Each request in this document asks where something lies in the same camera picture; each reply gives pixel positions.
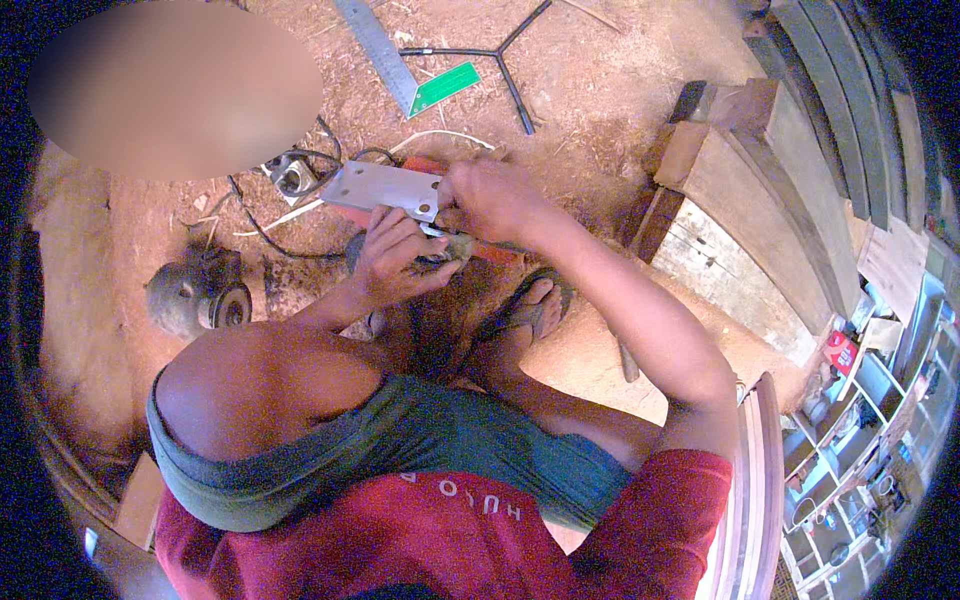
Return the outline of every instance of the flip-flop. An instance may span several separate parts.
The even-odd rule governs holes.
[[[543,303],[542,301],[537,304],[522,303],[522,298],[540,279],[550,279],[554,285],[560,286],[560,320],[562,322],[566,316],[566,311],[570,308],[570,301],[573,299],[573,287],[555,269],[543,267],[524,278],[510,299],[480,324],[477,334],[473,338],[473,343],[476,345],[488,342],[505,331],[525,325],[533,327],[533,342],[540,339],[540,335],[543,333],[543,322],[540,318],[543,315]]]

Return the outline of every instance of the metal ruler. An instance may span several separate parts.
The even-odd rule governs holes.
[[[417,80],[364,0],[335,0],[337,10],[363,46],[377,75],[407,117],[417,96]]]

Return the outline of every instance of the electrical cable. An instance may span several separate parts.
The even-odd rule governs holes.
[[[365,150],[361,150],[357,154],[353,155],[353,158],[351,158],[350,160],[359,160],[361,156],[366,156],[369,154],[384,155],[386,158],[390,160],[390,162],[394,164],[395,167],[400,166],[399,158],[394,156],[389,150],[384,150],[383,148],[367,148]]]
[[[328,252],[326,254],[304,254],[300,252],[289,251],[277,242],[270,238],[267,235],[267,232],[263,230],[259,223],[256,222],[256,219],[253,218],[253,214],[250,212],[250,209],[247,208],[246,203],[243,201],[243,192],[240,191],[240,186],[237,185],[236,180],[233,178],[233,175],[227,175],[227,181],[229,181],[230,189],[233,192],[233,195],[236,196],[237,202],[240,203],[240,208],[243,209],[244,214],[247,215],[247,220],[250,221],[251,226],[256,229],[256,232],[260,234],[260,237],[263,238],[263,241],[267,243],[268,246],[279,252],[280,254],[286,256],[287,258],[298,258],[302,260],[337,260],[343,258],[345,255],[342,252]]]
[[[326,133],[326,136],[330,138],[330,141],[333,143],[333,155],[322,153],[316,150],[304,150],[303,148],[297,148],[296,146],[286,152],[281,156],[295,156],[298,158],[306,157],[316,157],[322,158],[327,162],[333,165],[333,169],[323,172],[319,177],[317,177],[317,182],[314,185],[311,185],[308,189],[301,192],[284,192],[284,195],[291,198],[300,198],[312,194],[316,190],[320,189],[322,186],[326,185],[330,180],[332,180],[337,173],[340,173],[340,170],[344,168],[344,163],[342,162],[343,158],[343,149],[340,146],[340,140],[337,139],[337,136],[334,135],[333,130],[326,124],[323,118],[320,115],[317,115],[317,124],[320,125],[320,128]],[[400,166],[400,160],[394,156],[390,151],[384,150],[382,148],[366,148],[361,150],[357,154],[353,155],[351,160],[358,160],[361,156],[368,154],[379,154],[384,155],[388,158],[395,167]],[[243,192],[240,190],[240,186],[237,185],[236,180],[233,178],[233,175],[228,175],[227,180],[230,184],[230,191],[234,196],[237,197],[238,203],[240,203],[240,208],[243,209],[244,214],[247,215],[247,220],[250,222],[253,229],[256,230],[257,234],[263,241],[267,243],[268,246],[273,248],[275,251],[279,252],[287,258],[297,258],[302,260],[339,260],[344,258],[346,255],[343,252],[327,252],[324,254],[309,254],[301,252],[293,252],[287,250],[280,246],[276,241],[274,241],[267,232],[263,230],[259,223],[256,222],[256,219],[253,218],[253,213],[250,212],[250,209],[244,203]]]

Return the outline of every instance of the red box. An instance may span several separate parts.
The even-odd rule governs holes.
[[[824,348],[824,354],[844,376],[850,375],[853,359],[856,358],[858,352],[859,348],[856,344],[836,330],[830,333],[830,337],[827,339],[827,347]]]

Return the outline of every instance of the green label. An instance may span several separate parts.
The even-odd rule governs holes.
[[[414,97],[414,105],[410,108],[407,118],[413,118],[441,100],[446,100],[458,91],[479,83],[480,76],[473,68],[472,62],[455,66],[446,73],[420,84],[417,95]]]

